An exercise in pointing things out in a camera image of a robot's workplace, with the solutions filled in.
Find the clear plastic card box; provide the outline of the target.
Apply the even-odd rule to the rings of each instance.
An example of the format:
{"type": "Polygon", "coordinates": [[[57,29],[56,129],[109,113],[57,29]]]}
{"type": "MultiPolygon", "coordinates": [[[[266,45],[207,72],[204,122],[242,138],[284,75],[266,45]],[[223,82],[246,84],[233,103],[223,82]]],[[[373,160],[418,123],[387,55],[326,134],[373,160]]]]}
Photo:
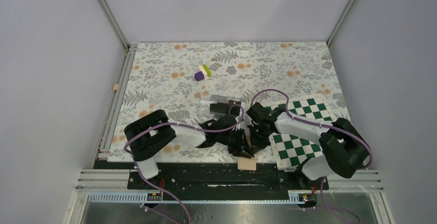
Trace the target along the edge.
{"type": "Polygon", "coordinates": [[[241,98],[222,95],[201,95],[197,105],[197,115],[208,119],[222,116],[239,117],[241,115],[241,98]]]}

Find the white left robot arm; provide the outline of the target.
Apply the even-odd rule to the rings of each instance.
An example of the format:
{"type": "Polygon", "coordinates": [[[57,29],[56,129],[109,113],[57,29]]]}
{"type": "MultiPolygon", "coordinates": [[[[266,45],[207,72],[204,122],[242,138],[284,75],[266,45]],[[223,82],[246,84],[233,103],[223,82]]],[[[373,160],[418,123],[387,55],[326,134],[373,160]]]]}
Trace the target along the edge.
{"type": "Polygon", "coordinates": [[[195,148],[209,148],[221,143],[235,157],[253,158],[255,154],[244,129],[237,128],[240,122],[240,119],[225,114],[193,126],[170,119],[160,109],[124,128],[127,139],[124,150],[132,156],[140,182],[147,188],[154,188],[160,181],[155,155],[171,142],[195,148]]]}

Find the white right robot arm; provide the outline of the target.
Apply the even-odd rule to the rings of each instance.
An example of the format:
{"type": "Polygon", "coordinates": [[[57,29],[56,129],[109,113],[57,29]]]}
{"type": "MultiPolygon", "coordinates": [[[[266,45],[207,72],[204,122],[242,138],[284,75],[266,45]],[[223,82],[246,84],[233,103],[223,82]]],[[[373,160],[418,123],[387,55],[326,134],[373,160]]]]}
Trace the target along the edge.
{"type": "Polygon", "coordinates": [[[368,144],[347,119],[318,121],[285,108],[269,110],[258,102],[248,109],[247,115],[254,122],[249,126],[253,145],[265,144],[276,133],[293,135],[320,146],[321,156],[305,159],[296,169],[295,181],[300,188],[308,189],[317,179],[329,175],[349,179],[370,157],[368,144]]]}

